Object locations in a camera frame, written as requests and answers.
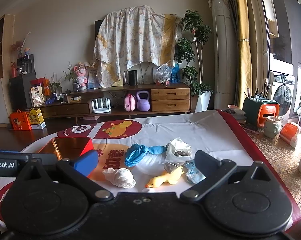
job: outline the washing machine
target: washing machine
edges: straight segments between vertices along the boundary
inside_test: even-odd
[[[270,71],[270,80],[273,80],[271,91],[269,91],[271,99],[280,104],[279,116],[284,119],[282,125],[285,125],[289,119],[292,106],[295,77]]]

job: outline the yellow rubber duck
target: yellow rubber duck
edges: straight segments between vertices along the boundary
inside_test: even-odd
[[[152,178],[145,187],[159,187],[164,182],[168,182],[171,185],[174,185],[178,182],[178,179],[181,177],[181,175],[184,172],[182,171],[182,167],[178,167],[176,170],[174,170],[171,174],[167,173],[167,171],[164,171],[162,175],[158,177]]]

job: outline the transparent plastic bag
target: transparent plastic bag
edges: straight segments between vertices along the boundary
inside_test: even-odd
[[[191,152],[191,146],[183,142],[179,137],[170,141],[167,145],[164,169],[168,173],[172,173],[185,162],[192,160]]]
[[[159,176],[163,171],[163,162],[165,160],[165,153],[162,154],[147,154],[144,158],[135,165],[135,167],[142,173],[150,176]]]
[[[169,84],[171,75],[172,69],[167,65],[167,63],[159,66],[156,73],[156,84]]]

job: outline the purple kettlebell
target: purple kettlebell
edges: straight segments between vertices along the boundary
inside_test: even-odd
[[[139,94],[147,94],[147,99],[140,98]],[[138,91],[136,93],[136,97],[137,97],[137,100],[138,100],[138,102],[137,102],[137,109],[139,111],[143,111],[144,112],[144,111],[148,111],[151,108],[151,106],[150,106],[150,104],[148,102],[148,100],[149,100],[149,92],[148,91]]]

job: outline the green plant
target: green plant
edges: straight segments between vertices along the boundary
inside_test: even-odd
[[[77,80],[77,75],[75,70],[73,69],[73,66],[71,65],[71,63],[68,63],[68,72],[62,71],[65,73],[65,81],[68,80],[73,80],[73,82],[76,82]]]
[[[182,24],[184,25],[184,29],[187,31],[191,31],[194,35],[194,41],[197,51],[198,64],[200,70],[200,81],[197,81],[197,70],[193,66],[189,66],[188,63],[195,60],[195,53],[192,48],[192,41],[181,38],[179,43],[176,44],[175,49],[175,58],[178,63],[182,63],[182,60],[186,60],[187,67],[182,68],[184,70],[182,74],[182,78],[186,78],[190,87],[192,88],[192,96],[193,95],[201,95],[205,91],[213,91],[212,88],[208,84],[202,83],[203,78],[203,59],[202,59],[202,51],[203,45],[209,40],[209,34],[211,33],[211,29],[209,26],[203,24],[203,18],[199,14],[198,11],[186,10],[184,14],[184,18],[182,19]],[[199,54],[198,45],[201,44],[201,53]]]
[[[202,58],[203,45],[205,45],[205,43],[208,41],[211,29],[209,26],[203,24],[203,18],[201,17],[200,13],[194,10],[186,10],[184,18],[182,19],[182,24],[184,25],[185,30],[191,31],[194,35],[198,64],[200,67],[200,83],[202,83],[204,70]],[[201,53],[199,53],[197,43],[201,44]]]
[[[182,78],[186,78],[190,83],[197,80],[197,70],[193,66],[187,66],[182,68],[184,72],[182,73]]]
[[[195,61],[195,54],[192,48],[192,41],[181,38],[177,40],[175,47],[175,58],[178,63],[182,63],[182,60],[186,60],[187,65],[192,60]]]
[[[49,79],[49,82],[48,82],[49,88],[50,88],[50,90],[51,90],[52,93],[56,93],[56,90],[58,88],[61,88],[61,86],[60,86],[60,80],[63,77],[64,76],[62,76],[59,80],[57,80],[57,74],[55,72],[52,74],[52,77]]]

